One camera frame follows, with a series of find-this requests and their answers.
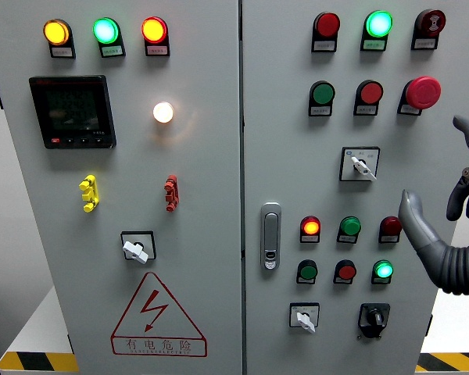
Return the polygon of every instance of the lightning bolt symbol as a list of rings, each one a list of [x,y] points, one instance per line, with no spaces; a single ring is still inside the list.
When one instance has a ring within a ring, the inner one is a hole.
[[[153,328],[153,323],[155,323],[155,321],[159,318],[160,315],[162,315],[162,313],[165,311],[165,309],[168,306],[168,304],[166,304],[166,305],[161,305],[161,306],[156,306],[156,307],[149,308],[149,305],[151,305],[151,302],[153,302],[153,300],[156,298],[158,293],[159,292],[155,289],[151,293],[151,295],[148,298],[148,301],[144,304],[144,307],[141,310],[141,313],[147,313],[149,311],[159,310],[158,315],[156,315],[155,319],[153,319],[153,321],[150,324],[146,324],[146,328],[144,329],[145,333]]]

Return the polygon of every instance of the white switch knob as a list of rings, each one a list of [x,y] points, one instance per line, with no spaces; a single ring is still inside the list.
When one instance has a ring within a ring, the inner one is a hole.
[[[125,242],[124,252],[128,258],[137,260],[138,262],[145,264],[148,260],[148,254],[142,251],[140,244],[134,245],[132,242]]]
[[[358,160],[357,157],[351,156],[351,160],[353,161],[354,168],[363,174],[368,180],[370,181],[375,181],[377,180],[377,177],[372,173],[370,168],[368,168],[367,164],[362,162],[361,160]]]
[[[300,312],[297,313],[297,321],[299,322],[300,326],[307,330],[310,334],[315,334],[316,329],[314,324],[311,323],[310,318],[306,314],[301,314]]]

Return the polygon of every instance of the yellow terminal connector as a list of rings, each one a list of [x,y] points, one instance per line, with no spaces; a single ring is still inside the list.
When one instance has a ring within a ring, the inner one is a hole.
[[[80,182],[78,187],[83,191],[83,194],[81,195],[82,200],[87,202],[87,204],[84,205],[84,211],[86,213],[92,212],[97,204],[99,204],[99,193],[97,191],[95,176],[89,174]]]

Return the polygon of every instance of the red terminal connector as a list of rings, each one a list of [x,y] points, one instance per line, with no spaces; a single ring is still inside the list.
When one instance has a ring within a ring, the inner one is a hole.
[[[177,177],[173,174],[169,175],[163,188],[166,191],[165,201],[168,202],[168,205],[166,205],[166,210],[171,213],[177,208],[177,205],[179,204],[179,188],[177,187]]]

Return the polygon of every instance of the white light bulb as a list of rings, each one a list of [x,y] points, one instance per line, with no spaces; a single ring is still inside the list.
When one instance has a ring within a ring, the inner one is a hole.
[[[155,105],[153,109],[153,116],[155,117],[156,121],[161,123],[168,123],[174,117],[174,108],[172,105],[167,102],[160,102]]]

